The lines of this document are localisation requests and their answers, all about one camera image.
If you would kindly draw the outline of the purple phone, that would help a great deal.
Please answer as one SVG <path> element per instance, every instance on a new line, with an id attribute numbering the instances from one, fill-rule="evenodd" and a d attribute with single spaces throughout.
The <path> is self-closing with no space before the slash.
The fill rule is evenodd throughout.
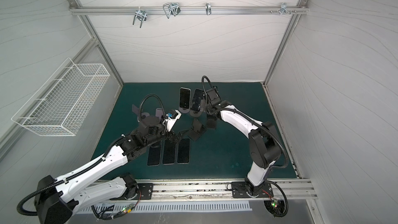
<path id="1" fill-rule="evenodd" d="M 176 143 L 166 140 L 164 143 L 163 159 L 164 165 L 174 164 L 176 160 Z"/>

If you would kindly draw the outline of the silver phone black screen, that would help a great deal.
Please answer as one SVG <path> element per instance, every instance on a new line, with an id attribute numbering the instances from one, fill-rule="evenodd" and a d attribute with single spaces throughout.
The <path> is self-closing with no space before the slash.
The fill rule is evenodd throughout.
<path id="1" fill-rule="evenodd" d="M 147 166 L 158 166 L 161 160 L 162 144 L 157 144 L 149 147 Z"/>

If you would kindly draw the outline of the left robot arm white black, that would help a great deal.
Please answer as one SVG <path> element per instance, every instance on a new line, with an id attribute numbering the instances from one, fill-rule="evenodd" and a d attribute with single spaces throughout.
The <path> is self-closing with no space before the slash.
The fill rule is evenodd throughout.
<path id="1" fill-rule="evenodd" d="M 113 198 L 134 198 L 138 185 L 129 173 L 106 184 L 92 183 L 146 153 L 147 149 L 174 137 L 173 125 L 181 117 L 172 110 L 164 117 L 147 116 L 129 135 L 113 141 L 105 152 L 80 168 L 56 178 L 42 178 L 34 194 L 35 211 L 42 224 L 64 224 L 79 210 Z"/>

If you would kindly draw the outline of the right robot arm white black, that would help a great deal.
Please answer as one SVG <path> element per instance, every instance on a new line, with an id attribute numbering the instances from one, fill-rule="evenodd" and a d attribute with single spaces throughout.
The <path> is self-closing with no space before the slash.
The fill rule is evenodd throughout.
<path id="1" fill-rule="evenodd" d="M 240 112 L 228 101 L 222 101 L 216 88 L 205 91 L 204 95 L 206 113 L 229 123 L 248 138 L 252 166 L 245 178 L 245 188 L 250 196 L 257 196 L 271 170 L 288 165 L 289 157 L 285 148 L 276 132 L 272 132 L 265 123 Z M 284 164 L 277 166 L 275 163 L 281 156 L 285 158 Z"/>

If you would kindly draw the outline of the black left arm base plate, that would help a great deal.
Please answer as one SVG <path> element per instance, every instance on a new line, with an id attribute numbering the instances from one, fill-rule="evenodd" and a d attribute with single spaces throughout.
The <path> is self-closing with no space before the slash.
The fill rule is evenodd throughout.
<path id="1" fill-rule="evenodd" d="M 153 193 L 153 183 L 138 183 L 138 189 L 141 194 L 141 200 L 151 200 Z"/>

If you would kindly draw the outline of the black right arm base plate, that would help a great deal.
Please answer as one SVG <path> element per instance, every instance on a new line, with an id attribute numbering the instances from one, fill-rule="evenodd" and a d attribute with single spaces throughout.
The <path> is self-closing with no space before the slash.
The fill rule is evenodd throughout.
<path id="1" fill-rule="evenodd" d="M 233 181 L 227 185 L 227 190 L 232 192 L 234 199 L 240 198 L 270 198 L 274 197 L 270 184 L 263 182 L 259 186 L 253 186 L 248 181 Z"/>

